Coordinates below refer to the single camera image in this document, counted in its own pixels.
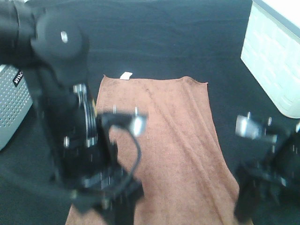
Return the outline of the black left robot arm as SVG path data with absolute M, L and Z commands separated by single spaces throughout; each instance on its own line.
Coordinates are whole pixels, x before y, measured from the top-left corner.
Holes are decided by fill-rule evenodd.
M 47 137 L 52 182 L 24 186 L 93 209 L 109 225 L 132 225 L 143 186 L 134 178 L 141 161 L 137 136 L 146 114 L 98 113 L 87 75 L 89 39 L 70 14 L 0 3 L 0 61 L 23 72 Z

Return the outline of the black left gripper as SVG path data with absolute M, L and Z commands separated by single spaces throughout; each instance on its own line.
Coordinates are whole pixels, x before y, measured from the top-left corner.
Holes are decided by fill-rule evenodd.
M 118 162 L 118 146 L 103 132 L 98 114 L 63 112 L 50 116 L 56 181 L 78 192 L 73 203 L 81 213 L 93 209 L 108 225 L 132 225 L 137 201 L 143 197 L 142 183 L 134 178 L 142 151 L 137 137 L 128 134 L 137 150 L 129 171 Z

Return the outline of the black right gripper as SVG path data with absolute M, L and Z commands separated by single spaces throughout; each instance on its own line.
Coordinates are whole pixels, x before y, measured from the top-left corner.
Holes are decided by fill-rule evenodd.
M 300 134 L 293 132 L 261 161 L 242 163 L 238 169 L 240 193 L 234 215 L 249 220 L 263 205 L 300 207 Z

